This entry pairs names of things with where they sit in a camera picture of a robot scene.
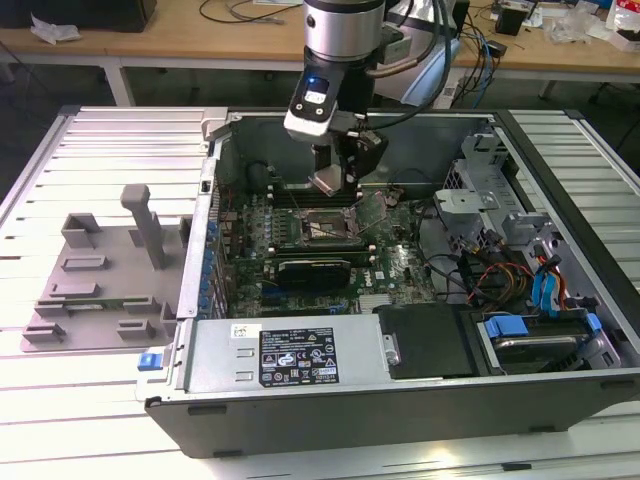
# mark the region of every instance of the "cable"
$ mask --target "cable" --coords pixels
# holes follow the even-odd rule
[[[480,40],[482,41],[485,55],[487,56],[488,59],[491,58],[491,54],[489,53],[489,45],[487,45],[487,40],[484,38],[484,35],[480,37]],[[480,100],[482,100],[482,97],[484,97],[484,93],[487,91],[487,87],[489,86],[491,77],[492,77],[491,70],[488,68],[488,64],[487,64],[487,77],[485,78],[482,90],[480,91],[480,93],[474,100],[473,105],[471,106],[472,109],[475,109],[480,103]]]
[[[247,17],[246,20],[225,20],[225,19],[222,19],[222,18],[210,17],[209,15],[204,13],[204,7],[207,6],[207,4],[209,2],[211,2],[211,0],[205,0],[200,5],[200,8],[198,9],[198,12],[200,13],[200,16],[206,18],[207,20],[211,20],[212,22],[224,23],[224,24],[230,24],[230,25],[238,24],[238,23],[253,23],[253,22],[257,21],[257,20],[262,20],[264,18],[273,17],[274,15],[277,15],[278,13],[286,12],[287,10],[293,10],[294,8],[298,8],[298,7],[302,6],[302,5],[291,5],[289,7],[281,8],[280,10],[276,10],[275,12],[266,13],[266,14],[260,15],[258,17]],[[235,7],[237,7],[238,5],[241,5],[242,3],[248,3],[248,2],[237,3],[237,4],[233,5],[233,6],[231,6],[231,8],[235,9]]]
[[[227,9],[227,12],[229,12],[231,15],[233,15],[233,17],[237,18],[238,20],[252,20],[253,17],[249,17],[248,15],[244,15],[240,12],[236,12],[236,7],[239,7],[240,5],[245,5],[247,3],[250,3],[252,0],[242,0],[242,2],[236,3],[234,5],[229,5],[228,3],[225,3],[224,6]],[[285,21],[279,18],[273,18],[273,17],[267,17],[267,18],[259,18],[257,20],[252,20],[255,23],[273,23],[276,25],[284,25]]]
[[[434,3],[433,3],[433,24],[434,24],[433,35],[431,36],[431,40],[429,41],[429,44],[422,51],[422,53],[420,53],[420,55],[418,55],[415,58],[404,60],[402,62],[390,65],[388,67],[379,68],[377,70],[373,70],[373,69],[367,70],[366,72],[367,76],[375,79],[391,77],[392,75],[396,75],[398,73],[417,67],[420,64],[420,62],[422,62],[425,58],[427,58],[431,54],[431,52],[433,52],[433,49],[436,47],[438,43],[438,37],[440,36],[440,11],[438,10],[438,8],[436,8],[435,1],[436,0],[434,0]]]
[[[476,108],[484,97],[487,88],[493,83],[494,74],[500,66],[501,59],[498,58],[496,61],[491,56],[486,37],[484,36],[482,31],[475,26],[475,24],[473,23],[473,18],[468,12],[467,19],[468,22],[466,22],[465,25],[471,29],[472,33],[464,31],[462,33],[462,36],[474,40],[476,48],[478,49],[478,55],[476,58],[476,64],[471,74],[465,79],[462,87],[460,88],[460,91],[454,97],[452,104],[455,104],[459,100],[462,100],[467,94],[471,92],[478,92],[478,96],[474,100],[472,106],[472,108]],[[476,71],[478,71],[478,67],[480,67],[480,74],[478,75],[478,77],[475,77]]]
[[[633,131],[636,129],[636,127],[640,125],[640,118],[638,118],[638,120],[636,120],[635,122],[633,122],[633,124],[631,124],[631,126],[629,127],[629,129],[625,132],[625,134],[622,136],[622,138],[620,139],[620,141],[618,142],[618,146],[616,147],[616,152],[620,152],[620,149],[622,148],[622,145],[624,145],[624,142],[627,141],[627,138],[629,138],[629,135],[631,135],[633,133]]]
[[[439,13],[442,13],[442,23],[444,27],[444,69],[442,71],[442,77],[440,78],[440,82],[436,86],[431,96],[429,96],[424,102],[418,105],[415,109],[403,115],[399,115],[391,120],[388,120],[386,123],[381,123],[380,125],[371,126],[372,130],[389,128],[394,125],[398,125],[399,123],[402,123],[406,120],[409,120],[410,118],[415,117],[418,113],[425,110],[429,105],[431,105],[438,98],[438,96],[444,89],[445,85],[447,84],[447,78],[449,77],[449,72],[451,71],[451,30],[449,29],[449,15],[444,5],[444,0],[434,0],[433,5],[434,7],[436,5],[438,6],[438,8],[433,9],[434,21],[438,16],[436,12],[439,9],[440,10]],[[435,31],[433,33],[434,37],[436,37],[437,34],[439,34],[439,30],[440,30],[440,22],[437,21],[435,24]]]
[[[398,27],[401,27],[402,25],[404,25],[404,22],[407,21],[407,18],[409,18],[409,15],[413,11],[414,5],[415,5],[415,0],[409,0],[409,6],[407,7],[407,11],[404,13],[404,17],[402,18],[402,20],[400,20],[400,23],[398,23]]]
[[[51,93],[51,90],[47,88],[44,82],[40,80],[40,78],[35,73],[33,73],[33,71],[29,69],[29,67],[27,67],[22,60],[20,60],[11,50],[9,50],[9,47],[7,47],[2,40],[0,40],[0,47],[2,47],[2,49],[7,52],[16,62],[18,62],[18,65],[20,65],[20,67],[22,67],[27,72],[27,74],[30,75],[38,85],[40,85],[42,90],[49,97],[49,100],[51,100],[55,104],[59,104],[58,99],[53,95],[53,93]]]

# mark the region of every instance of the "blue latch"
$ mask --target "blue latch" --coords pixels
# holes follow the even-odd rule
[[[162,354],[141,353],[138,359],[138,371],[152,372],[154,370],[162,370]]]
[[[529,335],[520,315],[496,315],[484,322],[489,338]]]
[[[587,323],[591,327],[593,333],[598,333],[600,330],[602,330],[600,319],[595,313],[587,313]]]

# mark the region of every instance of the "warning label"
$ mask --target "warning label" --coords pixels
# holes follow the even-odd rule
[[[263,387],[338,383],[333,328],[262,330],[258,378]]]

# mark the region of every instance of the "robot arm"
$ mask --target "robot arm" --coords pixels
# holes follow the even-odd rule
[[[384,23],[387,11],[396,3],[305,0],[305,66],[284,126],[293,138],[311,144],[315,158],[311,180],[329,196],[341,189],[355,188],[358,179],[375,170],[388,145],[379,128],[368,124],[375,80],[413,68],[426,58],[436,44],[440,17],[450,49],[444,0],[434,0],[432,41],[423,54],[403,61],[411,39]],[[392,65],[378,68],[381,63]],[[410,118],[431,101],[399,118]],[[394,120],[382,127],[396,123],[399,122]],[[339,165],[331,162],[332,148]]]

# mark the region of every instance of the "black plastic cover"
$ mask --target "black plastic cover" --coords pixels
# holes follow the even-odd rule
[[[425,303],[389,305],[378,310],[382,334],[395,337],[400,355],[400,363],[389,366],[391,378],[475,375],[475,362],[463,334],[460,308],[445,303]]]

